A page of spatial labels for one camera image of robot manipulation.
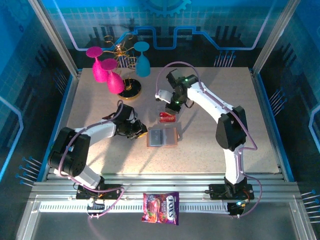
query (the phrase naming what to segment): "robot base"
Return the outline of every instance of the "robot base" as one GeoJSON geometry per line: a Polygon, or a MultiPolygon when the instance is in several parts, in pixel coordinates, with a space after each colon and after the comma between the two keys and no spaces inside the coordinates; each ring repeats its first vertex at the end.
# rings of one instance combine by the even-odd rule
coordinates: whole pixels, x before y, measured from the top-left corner
{"type": "Polygon", "coordinates": [[[254,191],[251,184],[246,184],[242,190],[230,195],[226,191],[225,184],[210,184],[209,190],[205,191],[206,194],[210,194],[211,200],[246,200],[248,196],[250,200],[255,199],[254,191]]]}
{"type": "MultiPolygon", "coordinates": [[[[107,189],[114,189],[121,187],[120,184],[105,184],[103,186],[103,189],[101,190],[107,190],[107,189]]],[[[82,187],[81,185],[78,186],[78,190],[76,192],[75,199],[85,199],[88,200],[91,197],[95,197],[96,199],[102,199],[102,200],[117,200],[120,196],[119,191],[111,191],[107,193],[96,193],[90,190],[87,190],[86,188],[82,187]]]]}

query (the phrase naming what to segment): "candy bag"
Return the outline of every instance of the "candy bag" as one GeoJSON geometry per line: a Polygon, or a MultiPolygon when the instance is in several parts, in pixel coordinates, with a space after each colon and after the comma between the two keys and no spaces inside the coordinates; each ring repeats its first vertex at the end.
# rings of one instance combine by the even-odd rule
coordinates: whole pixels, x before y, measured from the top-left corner
{"type": "Polygon", "coordinates": [[[143,212],[143,222],[179,225],[179,193],[144,193],[143,212]]]}

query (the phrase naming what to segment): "gear logo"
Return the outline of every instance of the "gear logo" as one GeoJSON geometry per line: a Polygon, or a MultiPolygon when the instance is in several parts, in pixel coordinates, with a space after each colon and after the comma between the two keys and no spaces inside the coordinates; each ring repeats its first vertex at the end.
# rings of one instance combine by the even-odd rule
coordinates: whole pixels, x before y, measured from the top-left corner
{"type": "Polygon", "coordinates": [[[149,10],[150,14],[173,17],[174,14],[180,14],[181,10],[186,9],[191,0],[141,0],[143,9],[149,10]]]}

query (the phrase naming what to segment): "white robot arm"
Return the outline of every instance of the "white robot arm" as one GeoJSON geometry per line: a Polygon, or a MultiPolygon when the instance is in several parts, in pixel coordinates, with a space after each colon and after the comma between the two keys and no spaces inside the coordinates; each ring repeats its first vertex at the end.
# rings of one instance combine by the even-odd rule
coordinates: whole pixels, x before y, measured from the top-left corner
{"type": "MultiPolygon", "coordinates": [[[[147,127],[137,119],[138,115],[132,107],[124,104],[121,112],[119,112],[120,106],[117,112],[104,117],[76,138],[64,159],[61,169],[62,174],[75,179],[78,183],[90,189],[100,190],[103,188],[105,180],[86,164],[89,147],[104,138],[119,135],[132,140],[140,138],[148,132],[147,127]]],[[[52,168],[56,170],[59,168],[66,146],[71,138],[83,129],[83,127],[75,129],[64,127],[61,129],[48,157],[48,164],[52,168]]]]}
{"type": "Polygon", "coordinates": [[[229,197],[235,196],[236,192],[243,191],[247,185],[247,178],[242,174],[243,155],[239,150],[244,147],[246,134],[242,131],[239,123],[226,109],[232,110],[247,127],[245,111],[242,107],[233,107],[224,102],[214,93],[212,93],[198,78],[194,75],[184,77],[177,69],[171,71],[167,80],[174,89],[173,93],[166,90],[159,90],[155,98],[158,101],[166,102],[165,111],[175,115],[181,110],[187,100],[194,101],[200,105],[217,123],[216,140],[223,148],[225,156],[225,184],[229,191],[229,197]]]}

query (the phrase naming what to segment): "beige tabletop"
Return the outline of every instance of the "beige tabletop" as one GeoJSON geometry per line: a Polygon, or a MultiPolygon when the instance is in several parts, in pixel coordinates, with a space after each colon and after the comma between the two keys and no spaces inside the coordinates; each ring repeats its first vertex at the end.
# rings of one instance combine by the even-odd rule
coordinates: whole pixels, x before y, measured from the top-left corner
{"type": "MultiPolygon", "coordinates": [[[[160,78],[159,88],[171,91],[166,75],[160,78]]],[[[191,68],[178,67],[185,76],[194,74],[191,68]]],[[[244,152],[244,169],[248,173],[278,173],[276,157],[270,143],[256,92],[246,67],[198,67],[203,83],[218,97],[246,112],[248,130],[258,150],[244,152]]],[[[92,145],[87,157],[89,165],[98,174],[109,173],[224,173],[223,149],[218,145],[214,119],[196,103],[183,108],[174,124],[158,123],[164,102],[155,100],[157,74],[161,68],[152,68],[148,77],[138,77],[134,71],[122,70],[122,77],[140,81],[142,92],[125,104],[134,107],[138,118],[148,128],[176,127],[180,136],[178,146],[147,148],[147,138],[128,140],[123,136],[106,138],[92,145]]],[[[111,94],[105,83],[94,80],[92,69],[84,68],[74,97],[68,127],[80,128],[100,121],[117,110],[119,97],[111,94]]],[[[251,146],[247,138],[246,146],[251,146]]]]}

